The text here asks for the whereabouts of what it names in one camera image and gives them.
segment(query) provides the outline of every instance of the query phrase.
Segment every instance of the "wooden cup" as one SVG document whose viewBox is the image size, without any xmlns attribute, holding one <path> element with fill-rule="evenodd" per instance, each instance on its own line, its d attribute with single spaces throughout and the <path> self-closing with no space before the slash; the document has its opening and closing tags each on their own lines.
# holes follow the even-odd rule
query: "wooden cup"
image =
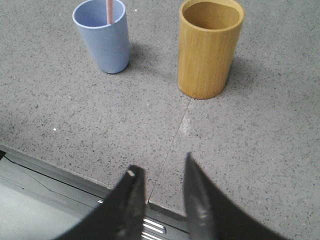
<svg viewBox="0 0 320 240">
<path fill-rule="evenodd" d="M 186 0 L 179 18 L 178 86 L 213 98 L 225 86 L 245 11 L 234 0 Z"/>
</svg>

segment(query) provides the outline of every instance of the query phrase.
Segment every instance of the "pink straw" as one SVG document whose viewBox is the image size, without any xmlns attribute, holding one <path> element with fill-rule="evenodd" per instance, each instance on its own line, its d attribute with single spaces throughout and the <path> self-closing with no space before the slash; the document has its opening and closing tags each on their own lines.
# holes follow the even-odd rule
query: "pink straw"
<svg viewBox="0 0 320 240">
<path fill-rule="evenodd" d="M 112 24 L 114 18 L 114 1 L 105 0 L 106 3 L 106 24 Z"/>
</svg>

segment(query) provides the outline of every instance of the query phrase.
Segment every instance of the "cup rim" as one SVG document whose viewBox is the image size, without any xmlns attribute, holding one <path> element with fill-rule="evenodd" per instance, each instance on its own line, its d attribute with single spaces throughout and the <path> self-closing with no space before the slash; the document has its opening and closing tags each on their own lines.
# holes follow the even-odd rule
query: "cup rim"
<svg viewBox="0 0 320 240">
<path fill-rule="evenodd" d="M 235 1 L 235 0 L 228 0 L 229 2 L 233 2 L 234 4 L 236 4 L 238 6 L 239 9 L 235 8 L 237 10 L 237 12 L 239 12 L 239 21 L 237 21 L 235 24 L 231 25 L 231 26 L 228 26 L 228 27 L 225 27 L 225 28 L 220 28 L 220 29 L 209 29 L 209 28 L 204 28 L 204 27 L 200 27 L 200 26 L 197 26 L 197 25 L 194 25 L 192 24 L 191 22 L 189 22 L 185 16 L 184 16 L 184 13 L 183 13 L 183 8 L 185 7 L 185 5 L 189 4 L 190 2 L 194 2 L 194 4 L 197 4 L 197 3 L 207 3 L 207 2 L 210 2 L 210 3 L 216 3 L 216 4 L 221 4 L 221 5 L 225 5 L 227 7 L 231 7 L 231 8 L 234 8 L 233 6 L 230 6 L 228 4 L 222 4 L 220 3 L 219 0 L 185 0 L 181 6 L 180 6 L 180 9 L 179 9 L 179 15 L 180 15 L 180 19 L 182 21 L 184 21 L 187 25 L 189 26 L 192 26 L 193 28 L 196 28 L 198 30 L 201 30 L 201 31 L 204 31 L 204 32 L 213 32 L 213 33 L 217 33 L 217 32 L 225 32 L 225 31 L 229 31 L 229 30 L 232 30 L 232 29 L 235 29 L 236 27 L 238 27 L 239 25 L 242 24 L 242 22 L 244 21 L 245 19 L 245 16 L 246 16 L 246 12 L 244 10 L 244 8 L 242 7 L 242 5 Z"/>
<path fill-rule="evenodd" d="M 78 26 L 80 26 L 80 27 L 82 27 L 82 28 L 85 28 L 85 29 L 103 29 L 103 28 L 109 27 L 109 26 L 111 26 L 111 25 L 119 22 L 119 21 L 124 17 L 124 15 L 125 15 L 125 13 L 126 13 L 126 6 L 125 6 L 125 4 L 124 4 L 122 1 L 120 1 L 120 0 L 114 0 L 114 1 L 117 1 L 118 3 L 120 3 L 120 4 L 122 5 L 122 7 L 123 7 L 123 13 L 121 14 L 121 16 L 120 16 L 117 20 L 115 20 L 115 21 L 114 21 L 113 23 L 111 23 L 111 24 L 106 24 L 106 25 L 101 25 L 101 26 L 86 26 L 86 25 L 82 25 L 82 24 L 80 24 L 80 23 L 75 19 L 76 11 L 77 11 L 78 8 L 80 8 L 82 5 L 84 5 L 84 4 L 88 3 L 88 2 L 91 2 L 91 1 L 95 1 L 95 0 L 86 0 L 86 1 L 84 1 L 84 2 L 82 2 L 82 3 L 80 3 L 80 4 L 73 10 L 73 13 L 72 13 L 72 19 L 73 19 L 73 21 L 74 21 L 75 24 L 77 24 Z"/>
</svg>

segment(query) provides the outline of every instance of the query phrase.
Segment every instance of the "blue plastic cup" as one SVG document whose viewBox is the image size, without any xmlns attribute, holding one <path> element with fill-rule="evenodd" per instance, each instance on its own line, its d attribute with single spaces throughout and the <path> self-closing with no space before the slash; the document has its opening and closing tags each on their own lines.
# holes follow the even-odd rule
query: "blue plastic cup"
<svg viewBox="0 0 320 240">
<path fill-rule="evenodd" d="M 116 74 L 129 62 L 129 34 L 126 7 L 113 0 L 113 23 L 107 24 L 106 0 L 87 0 L 72 14 L 78 31 L 100 69 Z"/>
</svg>

